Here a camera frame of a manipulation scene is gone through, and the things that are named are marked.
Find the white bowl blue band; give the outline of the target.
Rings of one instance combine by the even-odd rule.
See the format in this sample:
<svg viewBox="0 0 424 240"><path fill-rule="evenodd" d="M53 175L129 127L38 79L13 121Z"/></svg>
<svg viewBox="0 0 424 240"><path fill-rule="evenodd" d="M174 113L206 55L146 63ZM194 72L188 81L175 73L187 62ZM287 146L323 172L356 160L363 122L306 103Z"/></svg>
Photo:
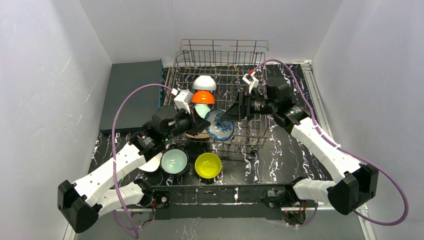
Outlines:
<svg viewBox="0 0 424 240"><path fill-rule="evenodd" d="M217 89L215 80L209 75L200 75L197 77L192 87L198 91L215 91Z"/></svg>

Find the celadon green bowl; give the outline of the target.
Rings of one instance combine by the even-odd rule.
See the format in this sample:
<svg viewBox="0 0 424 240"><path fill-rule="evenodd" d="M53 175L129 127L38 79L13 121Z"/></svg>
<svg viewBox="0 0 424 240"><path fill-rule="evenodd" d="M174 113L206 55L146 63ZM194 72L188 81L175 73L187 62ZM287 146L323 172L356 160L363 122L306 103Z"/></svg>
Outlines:
<svg viewBox="0 0 424 240"><path fill-rule="evenodd" d="M206 117L206 115L211 111L211 108L207 104L203 103L196 103L194 105L194 109L198 113L200 117L203 119Z"/></svg>

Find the yellow bowl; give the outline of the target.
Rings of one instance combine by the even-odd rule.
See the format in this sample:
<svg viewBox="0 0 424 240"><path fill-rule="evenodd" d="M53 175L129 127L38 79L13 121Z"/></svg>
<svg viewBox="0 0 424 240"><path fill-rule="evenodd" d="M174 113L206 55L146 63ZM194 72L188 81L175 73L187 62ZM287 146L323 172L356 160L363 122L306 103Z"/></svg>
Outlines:
<svg viewBox="0 0 424 240"><path fill-rule="evenodd" d="M201 178L213 179L222 171L222 161L216 154L206 152L197 157L194 169Z"/></svg>

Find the orange rimmed white bowl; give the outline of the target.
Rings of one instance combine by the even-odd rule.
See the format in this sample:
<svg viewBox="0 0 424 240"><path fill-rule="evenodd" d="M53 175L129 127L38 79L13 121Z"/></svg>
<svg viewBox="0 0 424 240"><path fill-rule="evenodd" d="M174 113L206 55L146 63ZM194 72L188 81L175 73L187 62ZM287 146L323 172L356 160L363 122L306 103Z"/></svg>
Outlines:
<svg viewBox="0 0 424 240"><path fill-rule="evenodd" d="M191 98L191 102L194 104L213 105L215 104L215 98L213 94L208 90L198 90Z"/></svg>

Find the beige floral bowl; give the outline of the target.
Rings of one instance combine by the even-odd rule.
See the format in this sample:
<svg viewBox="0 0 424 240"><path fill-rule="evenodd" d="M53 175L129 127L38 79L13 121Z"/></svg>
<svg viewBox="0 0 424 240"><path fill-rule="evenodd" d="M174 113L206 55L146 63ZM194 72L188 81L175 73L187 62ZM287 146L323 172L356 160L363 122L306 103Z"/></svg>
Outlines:
<svg viewBox="0 0 424 240"><path fill-rule="evenodd" d="M206 131L202 131L199 134L186 133L185 135L190 139L209 139L211 137Z"/></svg>

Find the blue patterned bowl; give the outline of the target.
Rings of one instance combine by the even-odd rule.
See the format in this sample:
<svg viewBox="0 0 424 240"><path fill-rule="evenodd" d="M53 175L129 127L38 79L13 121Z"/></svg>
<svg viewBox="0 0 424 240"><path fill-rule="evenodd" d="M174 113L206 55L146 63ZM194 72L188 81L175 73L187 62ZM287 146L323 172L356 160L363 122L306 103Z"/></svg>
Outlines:
<svg viewBox="0 0 424 240"><path fill-rule="evenodd" d="M234 134L234 123L229 120L223 120L225 111L222 109L212 109L205 115L205 120L210 122L206 128L209 136L216 141L227 141Z"/></svg>

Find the green bowl dark exterior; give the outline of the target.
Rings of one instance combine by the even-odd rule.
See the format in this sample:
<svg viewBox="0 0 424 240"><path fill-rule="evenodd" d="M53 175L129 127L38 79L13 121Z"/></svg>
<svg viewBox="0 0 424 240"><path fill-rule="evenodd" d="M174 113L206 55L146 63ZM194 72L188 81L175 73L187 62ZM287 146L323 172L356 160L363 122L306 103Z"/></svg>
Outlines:
<svg viewBox="0 0 424 240"><path fill-rule="evenodd" d="M166 151L160 160L161 169L173 176L182 175L187 170L188 165L189 157L187 153L178 148Z"/></svg>

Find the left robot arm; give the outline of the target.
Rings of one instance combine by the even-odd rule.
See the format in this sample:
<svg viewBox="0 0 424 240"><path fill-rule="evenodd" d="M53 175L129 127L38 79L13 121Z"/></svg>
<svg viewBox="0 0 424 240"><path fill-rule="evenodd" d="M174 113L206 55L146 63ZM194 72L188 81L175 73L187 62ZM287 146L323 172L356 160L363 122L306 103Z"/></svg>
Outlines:
<svg viewBox="0 0 424 240"><path fill-rule="evenodd" d="M101 214L116 210L124 201L138 204L143 189L135 183L119 188L119 180L161 154L169 140L185 133L201 133L210 125L193 108L160 107L120 151L112 149L111 159L74 182L64 180L58 185L58 210L76 233L82 233Z"/></svg>

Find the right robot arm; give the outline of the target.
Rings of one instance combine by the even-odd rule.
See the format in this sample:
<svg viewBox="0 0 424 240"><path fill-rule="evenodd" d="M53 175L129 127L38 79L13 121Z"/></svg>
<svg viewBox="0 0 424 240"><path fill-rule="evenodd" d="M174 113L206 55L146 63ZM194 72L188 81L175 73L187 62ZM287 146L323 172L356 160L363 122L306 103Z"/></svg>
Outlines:
<svg viewBox="0 0 424 240"><path fill-rule="evenodd" d="M298 178L288 185L294 202L313 200L330 204L348 215L376 196L378 170L341 151L311 117L311 112L294 100L290 86L273 79L261 94L259 81L246 74L247 90L240 90L233 105L221 117L224 121L251 120L255 115L270 115L288 134L300 141L324 165L331 180Z"/></svg>

